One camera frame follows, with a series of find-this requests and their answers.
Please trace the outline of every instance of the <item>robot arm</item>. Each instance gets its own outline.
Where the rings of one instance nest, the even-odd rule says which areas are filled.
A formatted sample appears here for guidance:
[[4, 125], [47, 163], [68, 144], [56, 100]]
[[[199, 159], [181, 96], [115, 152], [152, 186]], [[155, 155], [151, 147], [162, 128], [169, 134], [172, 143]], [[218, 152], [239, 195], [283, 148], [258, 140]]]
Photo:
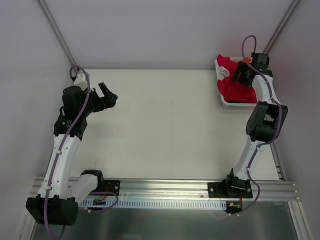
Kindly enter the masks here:
[[[266, 149], [275, 136], [279, 134], [285, 121], [288, 108], [280, 105], [275, 90], [273, 88], [273, 75], [267, 69], [269, 57], [262, 53], [253, 53], [251, 66], [258, 69], [265, 79], [253, 71], [244, 62], [239, 62], [233, 81], [253, 87], [258, 100], [249, 120], [246, 124], [245, 132], [248, 135], [241, 157], [226, 178], [218, 183], [208, 183], [208, 193], [210, 198], [252, 198], [250, 180], [251, 175], [262, 151]], [[281, 119], [279, 116], [279, 106], [281, 107]]]
[[[74, 156], [87, 127], [87, 116], [114, 107], [118, 96], [110, 92], [103, 82], [98, 84], [103, 97], [99, 97], [94, 88], [89, 89], [86, 107], [59, 150], [67, 130], [83, 107], [87, 94], [88, 84], [82, 71], [78, 72], [73, 81], [73, 86], [63, 90], [63, 107], [61, 107], [60, 115], [54, 124], [53, 151], [44, 181], [37, 197], [29, 197], [26, 202], [27, 210], [39, 224], [44, 224], [44, 202], [52, 168], [54, 168], [54, 173], [50, 185], [47, 211], [48, 223], [51, 225], [73, 225], [78, 215], [79, 204], [86, 196], [94, 190], [103, 191], [104, 177], [102, 172], [98, 170], [85, 170], [71, 188], [68, 188], [68, 182]], [[54, 167], [57, 154], [59, 157]]]
[[[278, 103], [280, 103], [276, 97], [276, 94], [275, 94], [272, 76], [265, 75], [265, 77], [267, 78], [267, 80], [271, 86], [272, 97]], [[249, 179], [248, 174], [247, 174], [247, 166], [249, 164], [249, 161], [250, 161], [252, 155], [254, 154], [254, 151], [257, 148], [257, 146], [268, 142], [274, 136], [274, 134], [276, 132], [276, 121], [278, 120], [277, 116], [275, 117], [274, 122], [273, 121], [268, 122], [265, 119], [265, 117], [268, 117], [268, 116], [269, 116], [269, 119], [271, 119], [272, 118], [272, 117], [270, 117], [271, 112], [276, 114], [277, 108], [278, 108], [277, 105], [275, 105], [270, 99], [270, 93], [269, 93], [269, 90], [268, 90], [268, 87], [267, 87], [265, 80], [260, 75], [256, 75], [252, 81], [252, 87], [255, 90], [258, 104], [257, 104], [256, 108], [253, 110], [253, 113], [247, 122], [247, 126], [246, 126], [246, 134], [248, 135], [247, 141], [246, 141], [245, 147], [243, 149], [243, 152], [241, 154], [241, 157], [233, 169], [234, 175], [242, 180]], [[283, 106], [282, 110], [283, 110], [282, 112], [285, 113], [285, 115], [282, 116], [282, 118], [284, 120], [284, 118], [286, 117], [286, 114], [288, 112], [288, 108], [286, 106]], [[262, 129], [263, 125], [271, 126], [271, 130], [269, 130], [269, 132], [268, 132], [268, 129]], [[262, 145], [259, 148], [258, 152], [256, 153], [256, 155], [253, 159], [253, 162], [251, 163], [250, 170], [249, 170], [250, 174], [252, 173], [262, 151], [266, 148], [267, 148], [267, 145]]]

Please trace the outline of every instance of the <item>black mounting bracket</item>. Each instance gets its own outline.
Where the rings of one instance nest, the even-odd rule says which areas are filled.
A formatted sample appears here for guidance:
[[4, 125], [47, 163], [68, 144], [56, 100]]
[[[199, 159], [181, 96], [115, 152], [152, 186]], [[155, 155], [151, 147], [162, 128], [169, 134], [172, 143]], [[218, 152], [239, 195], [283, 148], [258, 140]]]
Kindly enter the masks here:
[[250, 180], [242, 180], [234, 176], [234, 169], [231, 169], [225, 179], [221, 182], [208, 182], [207, 190], [209, 198], [224, 199], [252, 199]]
[[102, 184], [102, 189], [101, 190], [94, 190], [94, 192], [111, 192], [116, 194], [117, 196], [119, 196], [120, 193], [120, 183], [121, 181], [119, 180], [109, 180], [109, 179], [104, 179], [103, 180], [103, 184]]

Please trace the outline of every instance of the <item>white table surface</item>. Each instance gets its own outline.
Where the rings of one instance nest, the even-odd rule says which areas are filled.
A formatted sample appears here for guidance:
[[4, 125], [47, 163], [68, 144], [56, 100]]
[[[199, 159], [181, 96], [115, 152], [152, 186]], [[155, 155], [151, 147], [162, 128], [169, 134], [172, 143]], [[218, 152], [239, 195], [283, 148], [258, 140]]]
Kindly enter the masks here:
[[[246, 144], [251, 111], [222, 108], [210, 70], [88, 70], [118, 95], [114, 108], [92, 113], [71, 169], [106, 178], [224, 179]], [[270, 148], [252, 177], [278, 180]]]

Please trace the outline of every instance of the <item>white tray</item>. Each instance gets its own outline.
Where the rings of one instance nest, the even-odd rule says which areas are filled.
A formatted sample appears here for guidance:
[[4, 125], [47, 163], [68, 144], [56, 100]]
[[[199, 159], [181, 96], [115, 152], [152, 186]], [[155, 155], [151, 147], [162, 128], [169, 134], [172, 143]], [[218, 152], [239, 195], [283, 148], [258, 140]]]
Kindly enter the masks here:
[[[232, 61], [240, 61], [240, 57], [231, 57]], [[226, 70], [223, 66], [219, 66], [217, 60], [214, 61], [215, 72], [218, 80], [222, 80], [225, 77], [229, 76], [229, 71]], [[256, 107], [256, 103], [237, 103], [237, 102], [227, 102], [224, 99], [224, 96], [220, 93], [220, 98], [222, 102], [222, 107], [224, 109], [241, 109], [241, 110], [253, 110]]]

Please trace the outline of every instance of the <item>red cloth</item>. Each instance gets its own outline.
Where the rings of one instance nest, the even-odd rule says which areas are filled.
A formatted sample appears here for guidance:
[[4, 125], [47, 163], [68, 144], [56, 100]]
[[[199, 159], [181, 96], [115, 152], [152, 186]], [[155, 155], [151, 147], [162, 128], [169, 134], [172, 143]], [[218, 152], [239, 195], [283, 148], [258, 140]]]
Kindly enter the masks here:
[[217, 82], [218, 89], [224, 100], [228, 103], [256, 104], [257, 97], [253, 87], [243, 85], [239, 81], [232, 81], [238, 64], [221, 55], [216, 58], [216, 61], [220, 67], [225, 67], [230, 73], [229, 76]]

